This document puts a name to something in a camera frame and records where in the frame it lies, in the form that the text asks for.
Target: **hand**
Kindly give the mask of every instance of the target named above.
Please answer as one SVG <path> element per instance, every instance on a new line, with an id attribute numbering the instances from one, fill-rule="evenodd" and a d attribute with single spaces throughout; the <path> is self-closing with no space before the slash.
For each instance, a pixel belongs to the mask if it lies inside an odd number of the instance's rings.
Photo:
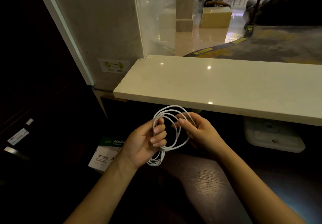
<path id="1" fill-rule="evenodd" d="M 145 164 L 159 149 L 165 146 L 164 119 L 161 117 L 152 131 L 153 120 L 135 129 L 125 141 L 120 154 L 130 159 L 136 168 Z"/>
<path id="2" fill-rule="evenodd" d="M 195 127 L 193 124 L 191 124 L 191 120 L 189 119 L 187 113 L 183 114 L 186 116 L 188 121 L 183 119 L 181 114 L 178 114 L 176 117 L 179 118 L 179 120 L 175 124 L 177 127 L 180 125 L 183 129 L 185 129 L 191 139 L 197 141 L 197 143 L 213 153 L 220 153 L 221 150 L 227 146 L 208 120 L 196 113 L 189 112 L 191 118 L 196 123 L 197 127 Z"/>

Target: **cable bundle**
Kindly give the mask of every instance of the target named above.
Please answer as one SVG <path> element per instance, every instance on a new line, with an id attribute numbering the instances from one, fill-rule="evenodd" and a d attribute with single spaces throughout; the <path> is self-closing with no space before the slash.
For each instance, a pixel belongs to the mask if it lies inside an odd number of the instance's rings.
<path id="1" fill-rule="evenodd" d="M 189 113 L 179 105 L 170 105 L 170 106 L 164 107 L 163 109 L 160 109 L 158 112 L 156 112 L 156 114 L 153 117 L 153 128 L 156 126 L 156 123 L 159 120 L 159 118 L 163 117 L 163 118 L 168 119 L 169 121 L 171 121 L 171 123 L 175 127 L 175 142 L 171 146 L 168 146 L 168 147 L 167 146 L 161 146 L 157 157 L 151 158 L 151 159 L 148 160 L 147 164 L 150 165 L 150 166 L 159 166 L 161 164 L 163 158 L 164 158 L 165 152 L 168 152 L 170 150 L 174 150 L 174 149 L 178 149 L 178 148 L 182 147 L 183 145 L 185 145 L 187 143 L 187 141 L 190 138 L 188 136 L 187 140 L 183 144 L 175 147 L 175 144 L 177 143 L 177 140 L 178 140 L 180 132 L 181 132 L 181 126 L 179 126 L 179 131 L 178 131 L 178 128 L 175 126 L 175 123 L 173 122 L 173 120 L 171 120 L 167 115 L 170 115 L 170 116 L 174 117 L 176 120 L 178 120 L 178 118 L 176 116 L 174 116 L 173 114 L 170 114 L 168 112 L 177 112 L 177 113 L 181 114 L 185 120 L 187 120 L 187 118 L 183 115 L 183 113 L 181 113 L 178 110 L 174 110 L 174 109 L 167 110 L 167 108 L 171 108 L 171 107 L 179 107 L 179 108 L 181 108 L 184 112 L 187 113 L 187 115 L 189 116 L 189 118 L 192 121 L 192 123 L 196 126 L 195 122 L 193 121 L 193 119 L 191 118 Z"/>

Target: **white tag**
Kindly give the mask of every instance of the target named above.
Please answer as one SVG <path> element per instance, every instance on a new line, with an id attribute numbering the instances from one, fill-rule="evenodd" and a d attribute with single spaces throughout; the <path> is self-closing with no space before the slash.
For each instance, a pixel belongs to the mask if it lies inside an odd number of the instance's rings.
<path id="1" fill-rule="evenodd" d="M 129 60 L 98 59 L 102 72 L 126 74 L 130 70 Z"/>
<path id="2" fill-rule="evenodd" d="M 26 124 L 27 124 L 27 125 L 30 125 L 30 124 L 31 124 L 31 122 L 33 122 L 33 121 L 34 121 L 34 120 L 30 118 L 30 119 L 26 122 Z"/>
<path id="3" fill-rule="evenodd" d="M 10 139 L 7 140 L 8 143 L 11 145 L 16 145 L 22 138 L 24 138 L 26 135 L 28 135 L 28 131 L 24 128 L 22 128 L 19 132 L 14 134 Z"/>
<path id="4" fill-rule="evenodd" d="M 97 170 L 106 171 L 117 154 L 118 152 L 110 149 L 110 147 L 98 146 L 88 166 Z"/>

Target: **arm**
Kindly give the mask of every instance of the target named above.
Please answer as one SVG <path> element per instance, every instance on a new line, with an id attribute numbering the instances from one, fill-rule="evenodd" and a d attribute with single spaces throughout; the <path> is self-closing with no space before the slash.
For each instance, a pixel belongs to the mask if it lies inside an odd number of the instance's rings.
<path id="1" fill-rule="evenodd" d="M 189 114 L 197 128 L 184 119 L 179 119 L 177 125 L 215 156 L 257 223 L 305 223 L 229 148 L 208 120 L 196 113 Z"/>
<path id="2" fill-rule="evenodd" d="M 164 119 L 158 120 L 155 136 L 152 123 L 151 120 L 131 133 L 111 165 L 65 224 L 109 222 L 136 170 L 167 143 Z"/>

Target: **black wire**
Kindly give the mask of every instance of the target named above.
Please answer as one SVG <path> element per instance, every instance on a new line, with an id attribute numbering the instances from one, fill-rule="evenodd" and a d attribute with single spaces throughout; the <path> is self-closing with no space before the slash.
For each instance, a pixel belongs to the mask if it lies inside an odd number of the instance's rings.
<path id="1" fill-rule="evenodd" d="M 113 90 L 103 90 L 103 89 L 96 88 L 94 86 L 92 86 L 92 90 L 98 90 L 98 91 L 102 91 L 102 92 L 113 92 Z"/>

